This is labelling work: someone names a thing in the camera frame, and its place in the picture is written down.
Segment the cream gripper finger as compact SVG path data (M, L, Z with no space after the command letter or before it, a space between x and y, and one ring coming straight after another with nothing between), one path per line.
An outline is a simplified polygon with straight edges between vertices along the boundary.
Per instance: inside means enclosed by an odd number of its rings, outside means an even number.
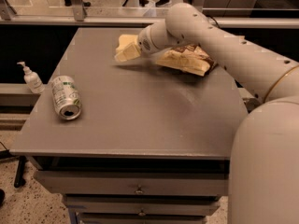
M117 62L123 63L141 55L141 49L134 42L128 43L127 45L119 45L116 48L115 60Z

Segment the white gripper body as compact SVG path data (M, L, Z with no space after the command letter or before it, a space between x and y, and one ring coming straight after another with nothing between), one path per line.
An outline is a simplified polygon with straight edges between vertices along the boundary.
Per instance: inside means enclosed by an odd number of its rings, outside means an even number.
M137 45L139 46L142 55L151 55L161 51L161 49L157 48L152 41L151 28L151 25L144 28L138 35Z

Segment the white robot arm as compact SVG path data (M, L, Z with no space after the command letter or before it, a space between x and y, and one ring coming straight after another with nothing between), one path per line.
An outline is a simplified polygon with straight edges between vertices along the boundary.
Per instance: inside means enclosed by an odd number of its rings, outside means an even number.
M260 102L235 134L228 224L299 224L298 62L223 31L185 3L138 35L121 35L116 59L188 43L199 45Z

